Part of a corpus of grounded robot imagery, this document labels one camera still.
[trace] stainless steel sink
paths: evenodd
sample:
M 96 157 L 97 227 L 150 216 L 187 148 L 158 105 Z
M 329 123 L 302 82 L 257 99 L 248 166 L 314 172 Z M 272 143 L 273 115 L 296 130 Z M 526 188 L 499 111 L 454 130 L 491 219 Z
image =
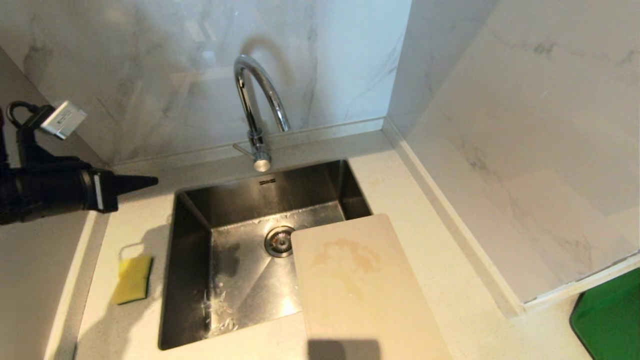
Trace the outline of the stainless steel sink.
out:
M 160 349 L 297 313 L 291 233 L 367 215 L 346 160 L 179 192 Z

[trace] white cutting board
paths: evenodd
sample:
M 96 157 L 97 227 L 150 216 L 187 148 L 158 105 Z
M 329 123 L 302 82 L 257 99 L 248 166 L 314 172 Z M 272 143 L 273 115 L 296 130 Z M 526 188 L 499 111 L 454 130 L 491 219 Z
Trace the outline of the white cutting board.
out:
M 310 360 L 451 359 L 388 216 L 295 231 L 292 244 Z

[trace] sink drain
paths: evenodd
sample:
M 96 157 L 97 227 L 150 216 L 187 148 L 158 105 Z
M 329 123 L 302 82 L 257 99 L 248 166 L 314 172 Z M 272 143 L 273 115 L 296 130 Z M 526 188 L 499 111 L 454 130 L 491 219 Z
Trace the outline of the sink drain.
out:
M 269 255 L 276 258 L 286 258 L 293 253 L 291 247 L 291 233 L 295 231 L 289 226 L 278 226 L 272 229 L 264 238 L 264 248 Z

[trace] sponge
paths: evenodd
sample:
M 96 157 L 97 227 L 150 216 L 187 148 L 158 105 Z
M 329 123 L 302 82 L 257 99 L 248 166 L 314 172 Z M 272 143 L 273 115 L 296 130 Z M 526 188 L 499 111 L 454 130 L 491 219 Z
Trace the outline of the sponge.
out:
M 112 304 L 122 305 L 147 297 L 147 283 L 152 260 L 151 256 L 138 256 L 120 262 L 119 281 L 111 297 Z

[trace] chrome faucet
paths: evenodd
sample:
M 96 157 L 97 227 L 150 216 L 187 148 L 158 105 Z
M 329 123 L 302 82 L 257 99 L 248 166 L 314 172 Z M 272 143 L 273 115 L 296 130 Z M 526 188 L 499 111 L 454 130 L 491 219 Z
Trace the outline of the chrome faucet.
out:
M 251 143 L 251 152 L 244 150 L 237 144 L 234 144 L 234 148 L 253 158 L 253 167 L 255 170 L 265 172 L 269 170 L 269 167 L 271 166 L 271 155 L 269 155 L 267 145 L 264 143 L 264 139 L 262 137 L 264 133 L 256 124 L 255 117 L 253 116 L 254 107 L 251 104 L 249 95 L 246 91 L 245 71 L 250 72 L 258 84 L 260 84 L 264 95 L 267 97 L 269 106 L 271 107 L 271 112 L 273 112 L 273 117 L 276 119 L 280 131 L 289 131 L 289 121 L 287 120 L 287 114 L 284 112 L 284 108 L 282 107 L 282 101 L 280 100 L 280 97 L 278 96 L 276 89 L 273 87 L 271 79 L 269 79 L 269 75 L 267 75 L 264 68 L 262 68 L 262 66 L 260 66 L 260 64 L 251 56 L 238 56 L 234 63 L 234 75 L 236 78 L 238 94 L 240 95 L 240 101 L 242 101 L 242 107 L 244 114 L 246 115 L 246 121 L 249 124 L 247 136 Z

